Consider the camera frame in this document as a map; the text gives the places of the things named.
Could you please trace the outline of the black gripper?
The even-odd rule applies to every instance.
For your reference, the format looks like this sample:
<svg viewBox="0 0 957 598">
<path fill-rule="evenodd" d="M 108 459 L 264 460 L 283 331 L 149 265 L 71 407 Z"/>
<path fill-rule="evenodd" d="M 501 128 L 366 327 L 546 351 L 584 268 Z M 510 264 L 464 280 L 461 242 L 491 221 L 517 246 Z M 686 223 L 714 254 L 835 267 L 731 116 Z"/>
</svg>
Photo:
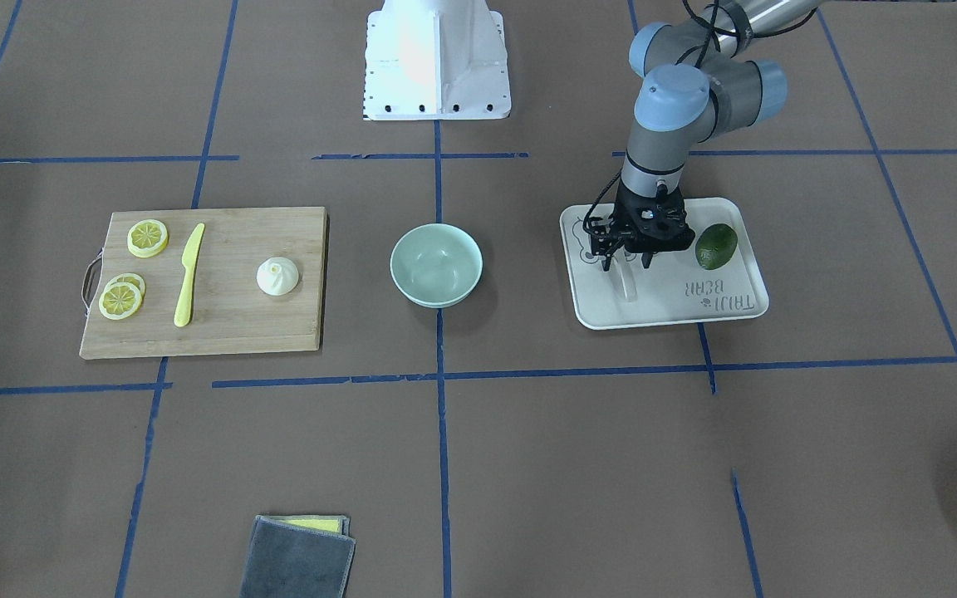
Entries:
<svg viewBox="0 0 957 598">
<path fill-rule="evenodd" d="M 641 254 L 641 266 L 649 269 L 655 253 L 679 252 L 691 247 L 694 230 L 687 224 L 684 197 L 658 190 L 654 197 L 642 196 L 620 183 L 609 223 L 612 247 L 601 250 L 601 270 L 609 272 L 616 250 Z"/>
</svg>

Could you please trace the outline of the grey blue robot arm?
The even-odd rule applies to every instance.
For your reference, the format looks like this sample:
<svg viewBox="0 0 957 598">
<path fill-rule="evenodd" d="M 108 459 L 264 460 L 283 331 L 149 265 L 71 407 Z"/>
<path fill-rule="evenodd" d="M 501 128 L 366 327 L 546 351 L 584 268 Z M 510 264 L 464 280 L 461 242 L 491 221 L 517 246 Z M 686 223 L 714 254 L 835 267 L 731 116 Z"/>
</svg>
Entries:
<svg viewBox="0 0 957 598">
<path fill-rule="evenodd" d="M 641 79 L 611 215 L 588 213 L 582 227 L 593 257 L 611 268 L 619 252 L 643 267 L 661 252 L 691 247 L 680 178 L 692 148 L 774 117 L 788 80 L 773 61 L 737 61 L 757 39 L 778 37 L 817 10 L 816 1 L 710 1 L 686 22 L 653 22 L 631 43 Z"/>
</svg>

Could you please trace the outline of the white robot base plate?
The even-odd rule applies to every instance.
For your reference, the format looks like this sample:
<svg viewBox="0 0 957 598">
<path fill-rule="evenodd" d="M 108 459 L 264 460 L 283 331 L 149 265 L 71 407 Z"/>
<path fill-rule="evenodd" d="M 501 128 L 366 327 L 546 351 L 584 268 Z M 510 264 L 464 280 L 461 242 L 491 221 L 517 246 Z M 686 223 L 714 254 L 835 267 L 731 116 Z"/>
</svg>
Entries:
<svg viewBox="0 0 957 598">
<path fill-rule="evenodd" d="M 512 113 L 504 20 L 485 1 L 385 1 L 367 16 L 366 34 L 364 119 Z"/>
</svg>

